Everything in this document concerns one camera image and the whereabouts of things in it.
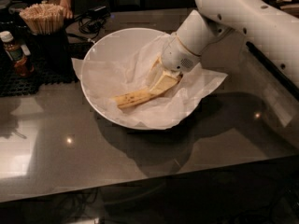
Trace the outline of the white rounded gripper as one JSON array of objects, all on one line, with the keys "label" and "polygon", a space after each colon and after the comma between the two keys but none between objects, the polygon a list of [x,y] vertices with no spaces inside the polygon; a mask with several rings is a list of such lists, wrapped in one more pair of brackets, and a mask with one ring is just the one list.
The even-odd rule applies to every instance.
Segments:
[{"label": "white rounded gripper", "polygon": [[159,95],[168,91],[179,83],[181,73],[191,72],[199,62],[199,56],[185,49],[177,37],[169,36],[163,45],[161,58],[158,57],[149,70],[146,79],[149,93]]}]

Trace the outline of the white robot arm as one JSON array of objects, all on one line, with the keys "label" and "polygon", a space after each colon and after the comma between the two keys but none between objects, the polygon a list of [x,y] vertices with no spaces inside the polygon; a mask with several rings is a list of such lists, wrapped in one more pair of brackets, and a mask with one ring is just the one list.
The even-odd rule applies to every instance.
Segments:
[{"label": "white robot arm", "polygon": [[247,39],[249,51],[293,96],[299,90],[299,20],[262,0],[194,0],[192,11],[165,41],[147,77],[161,94],[199,64],[203,51],[230,30]]}]

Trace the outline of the person's hand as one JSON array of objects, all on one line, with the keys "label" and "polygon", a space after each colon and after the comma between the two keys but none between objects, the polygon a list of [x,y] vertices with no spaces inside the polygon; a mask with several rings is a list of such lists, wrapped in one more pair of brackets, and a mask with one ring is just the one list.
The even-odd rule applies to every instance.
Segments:
[{"label": "person's hand", "polygon": [[72,6],[69,3],[65,3],[64,1],[60,3],[60,6],[63,8],[64,18],[67,20],[72,19],[73,18]]}]

